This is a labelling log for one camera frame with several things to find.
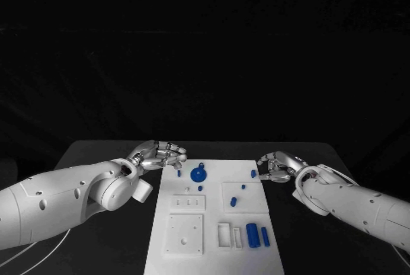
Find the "blue object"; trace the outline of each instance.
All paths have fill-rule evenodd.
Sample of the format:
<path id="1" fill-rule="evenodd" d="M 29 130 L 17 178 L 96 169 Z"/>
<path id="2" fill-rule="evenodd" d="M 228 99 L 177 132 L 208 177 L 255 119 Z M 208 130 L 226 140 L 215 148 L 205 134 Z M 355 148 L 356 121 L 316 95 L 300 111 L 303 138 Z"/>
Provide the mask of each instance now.
<path id="1" fill-rule="evenodd" d="M 235 207 L 235 205 L 236 205 L 236 198 L 232 197 L 232 199 L 231 199 L 231 206 Z"/>
<path id="2" fill-rule="evenodd" d="M 203 164 L 199 163 L 199 167 L 192 169 L 192 172 L 190 172 L 190 179 L 195 181 L 195 182 L 202 182 L 206 178 L 206 172 L 205 172 L 205 169 L 203 169 Z"/>
<path id="3" fill-rule="evenodd" d="M 262 242 L 264 242 L 264 246 L 270 247 L 270 243 L 268 243 L 268 237 L 267 237 L 267 229 L 265 227 L 262 227 Z"/>
<path id="4" fill-rule="evenodd" d="M 251 248 L 260 247 L 258 227 L 257 227 L 255 223 L 247 224 L 247 226 L 245 226 L 245 233 L 248 234 L 249 247 Z"/>

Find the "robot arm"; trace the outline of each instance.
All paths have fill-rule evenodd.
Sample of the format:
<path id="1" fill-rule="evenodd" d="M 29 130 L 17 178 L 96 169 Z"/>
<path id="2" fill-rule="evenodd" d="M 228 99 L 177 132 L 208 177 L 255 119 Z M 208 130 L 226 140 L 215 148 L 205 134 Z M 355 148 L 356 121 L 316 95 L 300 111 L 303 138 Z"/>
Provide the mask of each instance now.
<path id="1" fill-rule="evenodd" d="M 1 190 L 0 250 L 56 236 L 131 197 L 144 202 L 151 186 L 140 175 L 166 165 L 179 169 L 185 153 L 172 143 L 151 140 L 127 159 L 40 173 Z"/>
<path id="2" fill-rule="evenodd" d="M 322 216 L 329 213 L 356 229 L 410 252 L 410 203 L 361 187 L 325 165 L 309 166 L 291 154 L 275 152 L 261 157 L 268 174 L 261 180 L 286 182 L 296 177 L 293 196 Z"/>

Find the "cable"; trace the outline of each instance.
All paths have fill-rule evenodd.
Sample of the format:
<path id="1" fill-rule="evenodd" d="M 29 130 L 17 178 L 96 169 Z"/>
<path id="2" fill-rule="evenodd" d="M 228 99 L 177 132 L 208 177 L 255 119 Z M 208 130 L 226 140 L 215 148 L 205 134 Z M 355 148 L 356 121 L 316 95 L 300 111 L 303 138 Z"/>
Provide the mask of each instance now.
<path id="1" fill-rule="evenodd" d="M 46 259 L 47 257 L 52 255 L 53 251 L 57 249 L 59 245 L 62 244 L 66 236 L 68 236 L 68 233 L 70 232 L 70 229 L 66 231 L 66 235 L 63 236 L 62 238 L 62 241 L 59 242 L 57 246 L 53 248 L 53 250 L 50 251 L 50 253 L 47 254 L 47 256 L 39 261 L 39 263 L 30 268 L 27 269 L 20 275 L 26 274 Z"/>
<path id="2" fill-rule="evenodd" d="M 0 268 L 16 258 L 18 257 L 30 248 L 31 246 L 36 244 L 36 242 L 33 244 L 29 245 L 29 247 L 26 247 L 8 260 L 5 260 L 1 264 L 0 264 Z"/>
<path id="3" fill-rule="evenodd" d="M 340 176 L 343 176 L 343 177 L 351 181 L 352 184 L 358 185 L 356 182 L 355 182 L 349 177 L 346 177 L 346 176 L 345 176 L 340 172 L 338 172 L 333 168 L 330 168 L 330 169 L 332 169 Z M 397 254 L 398 254 L 398 256 L 400 256 L 402 262 L 405 263 L 407 267 L 410 268 L 410 263 L 407 262 L 407 260 L 405 260 L 404 257 L 401 256 L 401 254 L 400 254 L 400 252 L 398 252 L 395 246 L 394 246 L 394 245 L 391 245 L 391 246 L 392 246 L 392 249 L 395 250 L 395 252 L 397 252 Z"/>

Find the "table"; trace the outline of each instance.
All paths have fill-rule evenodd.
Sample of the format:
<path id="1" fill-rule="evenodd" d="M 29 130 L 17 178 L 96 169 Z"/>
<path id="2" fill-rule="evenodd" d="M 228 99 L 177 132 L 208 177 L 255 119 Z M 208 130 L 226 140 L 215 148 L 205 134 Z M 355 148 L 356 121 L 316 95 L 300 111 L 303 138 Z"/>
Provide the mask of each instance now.
<path id="1" fill-rule="evenodd" d="M 82 140 L 66 150 L 56 169 L 124 158 L 143 141 Z M 330 166 L 351 176 L 342 160 L 326 143 L 183 142 L 189 159 L 258 159 L 287 151 L 309 164 Z M 130 199 L 114 212 L 98 213 L 70 230 L 53 255 L 29 272 L 33 274 L 143 274 L 161 171 L 143 179 L 153 185 L 144 204 Z M 294 182 L 265 182 L 271 224 L 286 275 L 410 274 L 390 244 L 340 222 L 313 213 L 291 197 Z M 1 274 L 20 274 L 47 255 L 63 234 L 39 242 L 5 266 Z M 0 251 L 0 262 L 24 247 Z"/>

